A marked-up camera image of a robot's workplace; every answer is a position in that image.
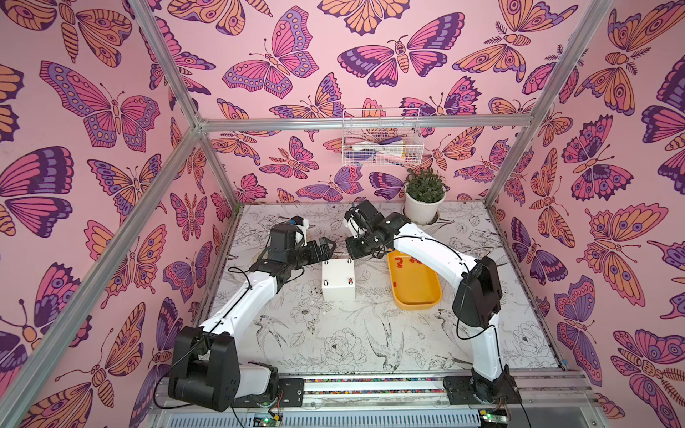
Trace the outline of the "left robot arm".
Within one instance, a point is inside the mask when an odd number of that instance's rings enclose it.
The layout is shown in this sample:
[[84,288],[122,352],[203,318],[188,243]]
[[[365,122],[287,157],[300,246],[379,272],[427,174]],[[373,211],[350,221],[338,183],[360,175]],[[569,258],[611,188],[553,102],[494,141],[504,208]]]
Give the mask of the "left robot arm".
[[176,339],[168,372],[168,396],[183,407],[195,405],[223,412],[235,403],[269,405],[278,397],[278,369],[241,362],[237,345],[247,328],[291,280],[294,271],[331,260],[336,243],[326,237],[307,239],[309,223],[294,217],[273,226],[265,248],[247,270],[238,294],[196,327],[183,328]]

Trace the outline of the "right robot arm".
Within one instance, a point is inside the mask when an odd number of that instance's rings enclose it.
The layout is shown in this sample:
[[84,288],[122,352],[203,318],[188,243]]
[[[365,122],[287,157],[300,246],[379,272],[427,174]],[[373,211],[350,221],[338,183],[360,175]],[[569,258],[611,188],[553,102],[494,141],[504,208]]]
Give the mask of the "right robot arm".
[[457,319],[458,339],[472,348],[470,386],[483,403],[522,402],[516,381],[504,363],[499,339],[501,281],[497,263],[457,251],[426,233],[404,215],[385,216],[372,209],[352,208],[344,215],[351,236],[346,239],[353,260],[399,251],[423,263],[448,282],[455,291],[452,312]]

